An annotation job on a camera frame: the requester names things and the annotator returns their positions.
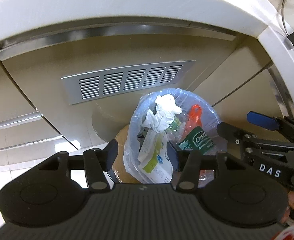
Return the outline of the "crushed clear plastic bottle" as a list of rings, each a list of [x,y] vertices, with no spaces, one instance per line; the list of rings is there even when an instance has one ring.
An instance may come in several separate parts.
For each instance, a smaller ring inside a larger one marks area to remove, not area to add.
[[[165,130],[170,142],[180,150],[199,150],[201,154],[209,154],[215,143],[202,127],[194,128],[184,139],[182,138],[186,121],[187,118],[175,117],[174,122]]]

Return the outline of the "red plastic bag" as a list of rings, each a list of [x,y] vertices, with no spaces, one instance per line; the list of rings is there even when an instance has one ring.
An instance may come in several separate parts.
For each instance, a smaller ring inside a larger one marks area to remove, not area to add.
[[[192,105],[186,125],[183,132],[183,139],[196,127],[202,127],[202,121],[201,121],[201,115],[202,115],[202,107],[198,104]]]

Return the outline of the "white green medicine box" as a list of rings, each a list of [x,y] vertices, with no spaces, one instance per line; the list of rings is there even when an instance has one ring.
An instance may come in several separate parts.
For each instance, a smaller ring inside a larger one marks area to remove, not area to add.
[[[138,154],[138,170],[147,183],[163,184],[172,179],[172,164],[167,154],[168,137],[165,132],[148,129]]]

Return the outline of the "white tissue ball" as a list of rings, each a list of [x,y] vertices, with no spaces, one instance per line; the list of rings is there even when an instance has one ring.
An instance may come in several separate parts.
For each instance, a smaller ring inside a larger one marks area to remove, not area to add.
[[[163,133],[174,122],[176,115],[183,111],[176,105],[175,98],[171,94],[158,95],[155,103],[156,113],[149,109],[142,126],[151,128],[156,133]]]

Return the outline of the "blue lined trash bin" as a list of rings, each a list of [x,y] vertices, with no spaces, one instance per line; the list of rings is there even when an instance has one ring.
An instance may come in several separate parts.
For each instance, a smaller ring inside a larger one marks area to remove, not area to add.
[[[141,183],[168,183],[178,169],[169,159],[167,144],[214,155],[227,148],[216,131],[220,123],[214,108],[192,92],[168,88],[142,96],[124,144],[126,172]]]

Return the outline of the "cabinet vent grille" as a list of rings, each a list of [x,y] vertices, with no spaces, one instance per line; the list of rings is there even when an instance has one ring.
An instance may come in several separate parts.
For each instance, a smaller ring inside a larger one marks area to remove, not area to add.
[[[61,78],[68,103],[102,99],[178,83],[194,60],[137,64],[74,74]]]

